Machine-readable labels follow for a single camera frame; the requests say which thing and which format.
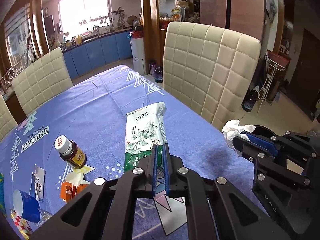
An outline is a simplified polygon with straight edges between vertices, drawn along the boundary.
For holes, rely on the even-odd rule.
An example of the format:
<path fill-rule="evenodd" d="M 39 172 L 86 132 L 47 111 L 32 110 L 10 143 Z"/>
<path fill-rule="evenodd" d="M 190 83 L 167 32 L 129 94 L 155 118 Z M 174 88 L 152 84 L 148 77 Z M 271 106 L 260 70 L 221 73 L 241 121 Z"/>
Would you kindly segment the torn blue white carton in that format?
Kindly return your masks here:
<path fill-rule="evenodd" d="M 29 194 L 36 198 L 37 201 L 43 202 L 43 195 L 44 195 L 44 179 L 46 175 L 46 171 L 35 165 L 35 170 L 31 174 L 31 183 L 30 183 L 30 190 Z"/>

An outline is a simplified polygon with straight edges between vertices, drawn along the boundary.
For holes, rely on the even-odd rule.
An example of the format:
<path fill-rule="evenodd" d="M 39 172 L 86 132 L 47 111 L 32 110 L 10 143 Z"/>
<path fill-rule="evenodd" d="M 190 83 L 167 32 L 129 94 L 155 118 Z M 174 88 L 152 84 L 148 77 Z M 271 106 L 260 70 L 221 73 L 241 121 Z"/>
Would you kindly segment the grey cloth on refrigerator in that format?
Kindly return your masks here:
<path fill-rule="evenodd" d="M 265 0 L 265 11 L 271 23 L 274 22 L 275 15 L 278 11 L 274 0 Z"/>

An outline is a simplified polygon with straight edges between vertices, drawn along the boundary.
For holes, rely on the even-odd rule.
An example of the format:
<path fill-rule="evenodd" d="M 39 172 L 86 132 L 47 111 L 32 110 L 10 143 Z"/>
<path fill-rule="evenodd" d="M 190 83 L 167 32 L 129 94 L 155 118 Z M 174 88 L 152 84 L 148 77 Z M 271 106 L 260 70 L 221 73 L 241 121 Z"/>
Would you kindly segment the brown medicine bottle white cap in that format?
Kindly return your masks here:
<path fill-rule="evenodd" d="M 87 161 L 86 154 L 76 142 L 61 135 L 56 138 L 54 147 L 59 152 L 61 159 L 69 163 L 73 168 L 79 170 L 85 166 Z"/>

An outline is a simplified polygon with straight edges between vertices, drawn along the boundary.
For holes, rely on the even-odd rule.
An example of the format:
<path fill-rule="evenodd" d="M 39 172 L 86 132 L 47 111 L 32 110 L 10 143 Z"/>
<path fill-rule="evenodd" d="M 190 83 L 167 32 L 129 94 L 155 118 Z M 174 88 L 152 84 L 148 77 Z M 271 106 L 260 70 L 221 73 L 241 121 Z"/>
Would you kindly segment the checkered foil snack wrapper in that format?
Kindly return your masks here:
<path fill-rule="evenodd" d="M 15 210 L 10 210 L 10 217 L 24 239 L 28 240 L 33 233 L 28 221 L 18 216 Z"/>

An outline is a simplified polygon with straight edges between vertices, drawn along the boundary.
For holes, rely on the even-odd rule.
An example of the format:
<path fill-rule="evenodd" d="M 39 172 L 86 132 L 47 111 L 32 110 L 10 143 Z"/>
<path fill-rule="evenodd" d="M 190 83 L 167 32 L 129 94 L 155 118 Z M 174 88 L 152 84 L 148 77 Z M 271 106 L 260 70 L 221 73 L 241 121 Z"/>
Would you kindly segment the dark wooden door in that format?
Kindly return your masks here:
<path fill-rule="evenodd" d="M 319 39 L 306 29 L 287 95 L 311 120 L 315 118 L 319 99 Z"/>

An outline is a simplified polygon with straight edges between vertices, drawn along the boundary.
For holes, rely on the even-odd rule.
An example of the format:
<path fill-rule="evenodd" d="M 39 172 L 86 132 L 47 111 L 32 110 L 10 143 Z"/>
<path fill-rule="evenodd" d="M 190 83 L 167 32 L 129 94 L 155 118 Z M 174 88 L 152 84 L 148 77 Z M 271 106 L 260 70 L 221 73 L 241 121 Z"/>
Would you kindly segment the rose gold refrigerator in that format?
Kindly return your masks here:
<path fill-rule="evenodd" d="M 200 0 L 200 23 L 262 39 L 265 0 Z"/>

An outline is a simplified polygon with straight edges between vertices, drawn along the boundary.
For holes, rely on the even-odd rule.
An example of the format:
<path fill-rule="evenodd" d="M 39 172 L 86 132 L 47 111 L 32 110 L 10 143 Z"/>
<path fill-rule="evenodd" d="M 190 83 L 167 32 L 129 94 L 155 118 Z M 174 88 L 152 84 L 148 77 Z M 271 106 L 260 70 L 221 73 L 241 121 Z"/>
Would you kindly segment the white tissue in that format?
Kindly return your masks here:
<path fill-rule="evenodd" d="M 237 155 L 241 157 L 242 153 L 234 147 L 233 139 L 235 137 L 240 137 L 242 139 L 250 141 L 249 137 L 242 132 L 252 133 L 256 129 L 256 127 L 254 125 L 240 126 L 239 124 L 240 120 L 230 120 L 226 122 L 225 126 L 222 128 L 222 133 L 228 147 L 234 150 Z"/>

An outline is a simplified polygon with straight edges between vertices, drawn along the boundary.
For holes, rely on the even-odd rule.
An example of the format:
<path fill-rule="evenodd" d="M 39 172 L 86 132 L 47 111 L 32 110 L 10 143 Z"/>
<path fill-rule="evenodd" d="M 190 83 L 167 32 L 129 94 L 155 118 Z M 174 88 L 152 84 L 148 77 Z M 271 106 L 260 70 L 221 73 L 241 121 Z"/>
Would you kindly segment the wooden display shelf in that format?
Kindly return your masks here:
<path fill-rule="evenodd" d="M 185 18 L 193 16 L 194 3 L 199 0 L 141 0 L 142 26 L 144 33 L 144 51 L 146 64 L 163 64 L 164 41 L 168 22 L 174 21 L 173 10 L 177 4 L 187 3 Z"/>

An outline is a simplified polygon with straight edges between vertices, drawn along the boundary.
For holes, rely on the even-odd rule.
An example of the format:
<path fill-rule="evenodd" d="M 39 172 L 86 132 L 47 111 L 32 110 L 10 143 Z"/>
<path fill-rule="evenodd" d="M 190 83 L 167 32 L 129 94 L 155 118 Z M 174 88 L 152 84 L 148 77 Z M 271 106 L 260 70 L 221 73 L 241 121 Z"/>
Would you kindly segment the cream chair far left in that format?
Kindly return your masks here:
<path fill-rule="evenodd" d="M 17 126 L 17 122 L 9 111 L 3 96 L 0 97 L 0 140 Z"/>

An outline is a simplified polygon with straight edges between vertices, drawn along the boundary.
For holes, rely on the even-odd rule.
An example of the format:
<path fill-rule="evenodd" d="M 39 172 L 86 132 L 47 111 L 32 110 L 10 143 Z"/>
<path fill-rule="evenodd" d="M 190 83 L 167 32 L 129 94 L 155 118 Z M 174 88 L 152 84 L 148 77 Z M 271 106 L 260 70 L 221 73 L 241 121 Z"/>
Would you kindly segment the cream chair right side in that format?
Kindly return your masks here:
<path fill-rule="evenodd" d="M 243 102 L 260 50 L 257 38 L 237 31 L 171 22 L 164 45 L 164 89 L 221 130 Z"/>

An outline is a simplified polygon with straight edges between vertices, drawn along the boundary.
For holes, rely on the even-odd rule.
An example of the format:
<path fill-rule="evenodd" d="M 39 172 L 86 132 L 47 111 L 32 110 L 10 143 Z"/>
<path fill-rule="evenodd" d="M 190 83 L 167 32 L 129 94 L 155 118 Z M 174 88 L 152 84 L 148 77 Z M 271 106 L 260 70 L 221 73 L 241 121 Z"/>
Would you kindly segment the crushed orange paper box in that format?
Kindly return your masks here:
<path fill-rule="evenodd" d="M 60 198 L 64 202 L 69 202 L 89 184 L 89 181 L 84 180 L 83 173 L 71 172 L 61 184 Z"/>

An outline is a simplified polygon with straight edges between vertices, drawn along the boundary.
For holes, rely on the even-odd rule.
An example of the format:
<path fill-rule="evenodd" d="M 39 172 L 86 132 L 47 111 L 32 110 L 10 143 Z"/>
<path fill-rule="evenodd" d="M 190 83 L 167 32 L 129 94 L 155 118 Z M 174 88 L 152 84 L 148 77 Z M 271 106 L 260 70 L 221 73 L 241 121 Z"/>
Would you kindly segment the blue paper cup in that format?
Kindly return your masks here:
<path fill-rule="evenodd" d="M 40 221 L 40 206 L 36 198 L 24 191 L 15 190 L 12 195 L 12 202 L 16 215 L 32 223 Z"/>

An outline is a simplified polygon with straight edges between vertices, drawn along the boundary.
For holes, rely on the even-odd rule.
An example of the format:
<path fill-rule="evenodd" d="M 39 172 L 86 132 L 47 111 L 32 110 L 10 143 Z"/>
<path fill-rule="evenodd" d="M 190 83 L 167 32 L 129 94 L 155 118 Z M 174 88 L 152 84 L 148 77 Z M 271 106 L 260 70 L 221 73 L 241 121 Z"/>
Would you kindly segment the clear faceted glass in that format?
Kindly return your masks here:
<path fill-rule="evenodd" d="M 42 226 L 46 221 L 48 221 L 53 215 L 43 209 L 38 209 L 40 214 L 39 222 L 35 223 L 37 227 Z"/>

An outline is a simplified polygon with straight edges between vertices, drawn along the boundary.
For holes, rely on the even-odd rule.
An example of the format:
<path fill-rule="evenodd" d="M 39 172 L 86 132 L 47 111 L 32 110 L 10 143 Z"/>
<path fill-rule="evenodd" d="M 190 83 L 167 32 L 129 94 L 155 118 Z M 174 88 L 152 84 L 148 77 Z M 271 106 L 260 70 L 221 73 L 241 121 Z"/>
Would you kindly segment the blue patterned tablecloth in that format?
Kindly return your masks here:
<path fill-rule="evenodd" d="M 31 121 L 23 122 L 1 142 L 6 211 L 13 208 L 16 189 L 28 192 L 36 166 L 46 172 L 41 207 L 56 213 L 64 202 L 60 186 L 71 167 L 54 148 L 60 135 L 74 140 L 93 170 L 85 178 L 112 180 L 123 174 L 127 113 L 163 102 L 164 129 L 172 155 L 208 179 L 224 177 L 252 202 L 254 166 L 231 150 L 223 134 L 152 82 L 126 66 L 89 78 L 41 106 Z"/>

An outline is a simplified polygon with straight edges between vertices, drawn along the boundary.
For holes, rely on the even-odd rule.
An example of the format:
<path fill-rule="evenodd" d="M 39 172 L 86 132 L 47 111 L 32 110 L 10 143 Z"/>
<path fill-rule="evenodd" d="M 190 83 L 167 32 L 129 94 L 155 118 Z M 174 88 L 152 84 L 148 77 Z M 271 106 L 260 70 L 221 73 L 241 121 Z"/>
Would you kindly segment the red basin on stand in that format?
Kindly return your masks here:
<path fill-rule="evenodd" d="M 291 61 L 291 59 L 287 56 L 281 56 L 279 54 L 276 54 L 270 50 L 267 50 L 267 57 L 275 62 L 277 65 L 282 66 L 282 67 L 287 67 Z"/>

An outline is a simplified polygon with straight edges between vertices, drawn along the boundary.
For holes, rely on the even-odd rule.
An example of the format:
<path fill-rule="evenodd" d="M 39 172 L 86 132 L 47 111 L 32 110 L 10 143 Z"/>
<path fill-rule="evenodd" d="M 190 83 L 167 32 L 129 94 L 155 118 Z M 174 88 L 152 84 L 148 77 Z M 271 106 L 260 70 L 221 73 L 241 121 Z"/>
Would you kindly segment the blue kitchen cabinets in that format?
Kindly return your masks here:
<path fill-rule="evenodd" d="M 64 49 L 63 57 L 71 79 L 82 76 L 96 68 L 132 57 L 131 30 L 96 36 L 83 43 Z"/>

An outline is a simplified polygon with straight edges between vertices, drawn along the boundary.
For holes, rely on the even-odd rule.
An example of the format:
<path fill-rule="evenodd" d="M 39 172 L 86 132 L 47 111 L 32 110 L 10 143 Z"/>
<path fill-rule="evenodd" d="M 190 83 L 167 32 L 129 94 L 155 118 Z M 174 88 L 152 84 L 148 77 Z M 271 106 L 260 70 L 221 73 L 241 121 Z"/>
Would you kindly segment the dark water jug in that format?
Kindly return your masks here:
<path fill-rule="evenodd" d="M 259 94 L 259 86 L 255 86 L 250 92 L 247 93 L 242 103 L 242 109 L 244 111 L 250 112 L 253 109 L 256 103 L 258 94 Z"/>

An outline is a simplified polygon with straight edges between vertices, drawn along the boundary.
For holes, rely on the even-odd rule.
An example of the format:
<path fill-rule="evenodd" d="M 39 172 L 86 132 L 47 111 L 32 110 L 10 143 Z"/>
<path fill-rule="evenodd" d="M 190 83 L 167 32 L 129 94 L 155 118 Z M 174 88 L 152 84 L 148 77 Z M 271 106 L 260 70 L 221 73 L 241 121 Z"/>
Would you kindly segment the green white tissue pack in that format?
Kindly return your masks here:
<path fill-rule="evenodd" d="M 124 171 L 138 167 L 140 159 L 151 155 L 157 145 L 157 167 L 163 168 L 165 103 L 157 102 L 126 114 Z"/>

